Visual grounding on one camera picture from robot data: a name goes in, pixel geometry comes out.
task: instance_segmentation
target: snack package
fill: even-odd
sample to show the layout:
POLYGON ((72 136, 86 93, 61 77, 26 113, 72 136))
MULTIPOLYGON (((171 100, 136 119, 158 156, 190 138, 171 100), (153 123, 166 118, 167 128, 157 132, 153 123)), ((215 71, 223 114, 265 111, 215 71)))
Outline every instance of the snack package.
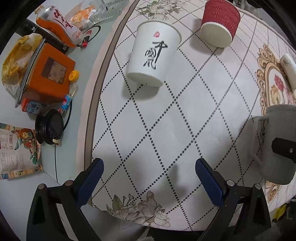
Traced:
POLYGON ((2 66, 2 84, 11 95, 16 96, 27 65, 41 41, 40 34, 32 33, 24 36, 17 41, 6 57, 2 66))
POLYGON ((93 23, 89 21, 89 17, 96 11, 95 6, 79 3, 66 16, 65 19, 79 29, 91 27, 93 23))
POLYGON ((43 170, 40 154, 34 130, 0 123, 0 179, 43 170))

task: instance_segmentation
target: glass ashtray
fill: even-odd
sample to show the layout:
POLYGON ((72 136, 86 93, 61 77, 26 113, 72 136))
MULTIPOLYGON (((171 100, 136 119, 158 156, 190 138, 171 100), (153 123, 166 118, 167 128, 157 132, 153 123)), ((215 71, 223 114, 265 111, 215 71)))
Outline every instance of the glass ashtray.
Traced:
MULTIPOLYGON (((109 3, 100 5, 97 10, 89 17, 92 23, 98 23, 105 19, 118 17, 124 8, 128 5, 129 0, 115 0, 109 3)), ((98 5, 98 2, 92 2, 93 5, 98 5)))

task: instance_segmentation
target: orange box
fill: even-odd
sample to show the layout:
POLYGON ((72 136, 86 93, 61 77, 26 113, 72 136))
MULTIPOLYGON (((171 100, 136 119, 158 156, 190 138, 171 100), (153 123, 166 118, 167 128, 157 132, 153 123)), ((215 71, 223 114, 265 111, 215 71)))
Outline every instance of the orange box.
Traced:
POLYGON ((22 98, 43 104, 62 102, 69 92, 75 62, 50 44, 41 48, 30 71, 22 98))

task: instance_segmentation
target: white paper cup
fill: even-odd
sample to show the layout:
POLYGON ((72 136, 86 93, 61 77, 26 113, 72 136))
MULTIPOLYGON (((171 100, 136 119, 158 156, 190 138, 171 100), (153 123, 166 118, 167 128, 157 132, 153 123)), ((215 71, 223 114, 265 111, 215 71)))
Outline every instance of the white paper cup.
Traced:
POLYGON ((281 57, 280 63, 288 76, 291 89, 294 91, 296 89, 296 64, 292 57, 287 53, 281 57))
POLYGON ((141 23, 133 44, 127 78, 153 87, 163 85, 182 37, 168 23, 152 20, 141 23))

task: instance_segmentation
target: black lid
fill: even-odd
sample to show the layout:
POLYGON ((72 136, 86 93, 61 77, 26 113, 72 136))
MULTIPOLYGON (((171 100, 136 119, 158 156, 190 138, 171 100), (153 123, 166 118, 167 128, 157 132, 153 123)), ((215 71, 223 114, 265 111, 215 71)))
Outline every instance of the black lid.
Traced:
POLYGON ((53 139, 61 139, 63 129, 63 117, 56 109, 51 109, 45 117, 42 115, 36 117, 36 138, 40 144, 42 144, 43 141, 49 145, 54 144, 53 139))

